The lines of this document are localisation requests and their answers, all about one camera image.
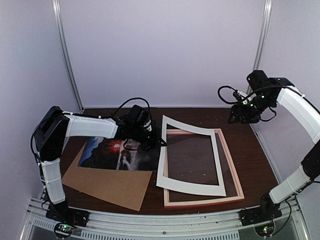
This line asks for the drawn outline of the white mat board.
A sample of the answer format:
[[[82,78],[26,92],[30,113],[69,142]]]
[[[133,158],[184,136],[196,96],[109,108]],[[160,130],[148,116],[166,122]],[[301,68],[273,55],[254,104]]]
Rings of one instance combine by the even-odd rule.
[[[175,119],[172,119],[166,115],[162,116],[161,138],[167,140],[167,125],[178,128],[192,134],[198,134],[203,136],[209,136],[211,139],[211,149],[213,150],[215,169],[217,174],[218,185],[198,184],[180,181],[176,179],[164,176],[165,172],[165,159],[167,156],[167,147],[162,146],[160,148],[156,186],[185,194],[201,195],[201,196],[221,196],[225,197],[226,189],[224,184],[223,173],[221,169],[220,156],[217,147],[215,130],[213,128],[202,128],[194,125],[189,125]]]

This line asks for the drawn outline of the dalmatian dog photo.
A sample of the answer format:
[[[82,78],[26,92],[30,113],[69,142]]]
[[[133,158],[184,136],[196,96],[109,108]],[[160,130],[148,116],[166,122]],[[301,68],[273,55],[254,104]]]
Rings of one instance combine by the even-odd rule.
[[[84,147],[78,167],[119,170],[156,171],[160,148],[144,151],[135,140],[90,137]]]

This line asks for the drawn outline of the clear acrylic sheet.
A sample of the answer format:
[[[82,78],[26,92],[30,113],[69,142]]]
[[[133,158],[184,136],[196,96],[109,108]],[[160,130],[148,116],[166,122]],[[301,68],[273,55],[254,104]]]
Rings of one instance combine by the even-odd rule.
[[[215,134],[226,197],[237,196],[237,190],[228,165],[228,160]],[[218,177],[211,149],[211,137],[199,134],[167,135],[167,176],[178,181],[218,185]],[[188,202],[226,198],[223,196],[192,195],[169,190],[170,202]]]

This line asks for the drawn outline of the pink wooden picture frame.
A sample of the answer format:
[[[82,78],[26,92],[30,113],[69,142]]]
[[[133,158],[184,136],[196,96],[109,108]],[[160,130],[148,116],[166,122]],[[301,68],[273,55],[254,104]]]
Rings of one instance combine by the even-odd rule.
[[[164,189],[165,208],[191,208],[242,201],[245,196],[228,145],[220,128],[214,129],[217,157],[211,137],[184,131],[167,130],[167,156],[164,176],[174,180],[209,186],[218,186],[220,163],[225,196],[195,195]]]

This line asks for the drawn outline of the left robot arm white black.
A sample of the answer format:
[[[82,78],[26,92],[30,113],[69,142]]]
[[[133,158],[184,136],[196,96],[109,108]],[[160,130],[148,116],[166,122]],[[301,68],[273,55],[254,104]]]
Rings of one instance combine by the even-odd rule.
[[[49,201],[54,204],[51,211],[61,222],[72,218],[71,209],[63,204],[66,195],[60,169],[65,139],[69,137],[134,140],[144,151],[167,145],[151,113],[141,106],[134,105],[128,114],[121,117],[90,116],[52,106],[34,129],[30,142],[35,144],[34,154],[40,165],[41,177]]]

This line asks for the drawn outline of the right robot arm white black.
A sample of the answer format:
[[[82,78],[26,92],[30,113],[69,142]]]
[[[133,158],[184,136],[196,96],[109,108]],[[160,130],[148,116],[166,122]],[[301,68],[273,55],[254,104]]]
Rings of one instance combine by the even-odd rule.
[[[280,169],[289,164],[290,157],[297,165],[292,173],[285,170],[283,181],[261,198],[256,216],[266,221],[276,212],[276,206],[320,176],[320,111],[285,77],[267,77],[263,70],[254,70],[246,80],[251,93],[233,90],[228,122],[261,123],[265,110],[274,112],[280,107],[284,116],[270,130],[262,130],[276,156],[284,157]]]

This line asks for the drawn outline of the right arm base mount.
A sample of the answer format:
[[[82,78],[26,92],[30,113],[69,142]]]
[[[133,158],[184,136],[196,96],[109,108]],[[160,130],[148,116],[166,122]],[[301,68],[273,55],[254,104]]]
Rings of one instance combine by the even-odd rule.
[[[260,206],[242,209],[238,214],[243,226],[271,221],[282,216],[280,203],[274,203],[268,196],[260,199]]]

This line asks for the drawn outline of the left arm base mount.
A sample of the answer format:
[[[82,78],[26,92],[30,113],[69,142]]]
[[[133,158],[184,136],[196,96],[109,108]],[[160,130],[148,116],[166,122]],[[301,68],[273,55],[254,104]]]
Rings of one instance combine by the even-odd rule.
[[[53,204],[49,201],[49,206],[46,211],[46,218],[57,222],[66,223],[72,227],[86,227],[90,213],[86,210],[70,208],[68,201]]]

